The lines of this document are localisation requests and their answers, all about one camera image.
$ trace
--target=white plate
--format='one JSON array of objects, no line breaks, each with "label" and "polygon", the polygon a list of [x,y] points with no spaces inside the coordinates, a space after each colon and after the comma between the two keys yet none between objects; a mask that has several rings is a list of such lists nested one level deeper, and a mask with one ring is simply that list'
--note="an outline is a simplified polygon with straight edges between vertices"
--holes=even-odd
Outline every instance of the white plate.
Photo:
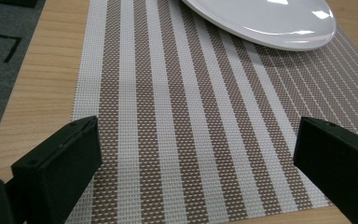
[{"label": "white plate", "polygon": [[275,49],[327,44],[336,19],[324,0],[183,0],[203,18],[246,40]]}]

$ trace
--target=wooden table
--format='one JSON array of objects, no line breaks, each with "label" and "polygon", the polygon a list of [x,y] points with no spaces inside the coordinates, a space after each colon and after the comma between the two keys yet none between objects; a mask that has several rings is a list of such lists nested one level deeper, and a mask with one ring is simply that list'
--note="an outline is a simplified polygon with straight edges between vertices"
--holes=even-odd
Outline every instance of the wooden table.
[{"label": "wooden table", "polygon": [[[358,47],[358,1],[328,0]],[[0,124],[0,178],[10,165],[71,120],[88,1],[47,0]],[[235,223],[350,223],[336,207]]]}]

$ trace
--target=black clamp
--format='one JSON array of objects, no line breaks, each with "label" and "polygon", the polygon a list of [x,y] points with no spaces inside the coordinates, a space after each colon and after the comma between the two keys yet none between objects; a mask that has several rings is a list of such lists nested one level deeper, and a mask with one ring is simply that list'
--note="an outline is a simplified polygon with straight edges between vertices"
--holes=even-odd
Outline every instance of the black clamp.
[{"label": "black clamp", "polygon": [[321,119],[302,118],[294,162],[352,223],[358,223],[357,134]]},{"label": "black clamp", "polygon": [[0,180],[0,223],[64,223],[101,164],[98,119],[68,123]]}]

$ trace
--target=black mark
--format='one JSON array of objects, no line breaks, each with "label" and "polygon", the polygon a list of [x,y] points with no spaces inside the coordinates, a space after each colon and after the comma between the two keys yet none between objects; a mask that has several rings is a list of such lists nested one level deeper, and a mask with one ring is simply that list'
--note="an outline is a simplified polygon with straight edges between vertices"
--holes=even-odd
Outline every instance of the black mark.
[{"label": "black mark", "polygon": [[7,57],[4,60],[4,63],[8,63],[10,61],[11,57],[13,57],[14,52],[16,52],[16,49],[21,42],[21,37],[10,36],[10,35],[0,35],[0,38],[16,40],[13,47],[11,47],[10,53],[7,55]]}]

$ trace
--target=striped placemat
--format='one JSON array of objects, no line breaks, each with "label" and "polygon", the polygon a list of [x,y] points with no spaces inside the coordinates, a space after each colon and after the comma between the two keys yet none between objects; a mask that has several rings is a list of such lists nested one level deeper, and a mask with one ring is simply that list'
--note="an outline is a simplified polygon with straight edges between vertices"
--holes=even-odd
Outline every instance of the striped placemat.
[{"label": "striped placemat", "polygon": [[74,119],[103,166],[68,223],[220,223],[328,206],[292,164],[301,116],[358,133],[358,49],[254,45],[177,0],[91,0]]}]

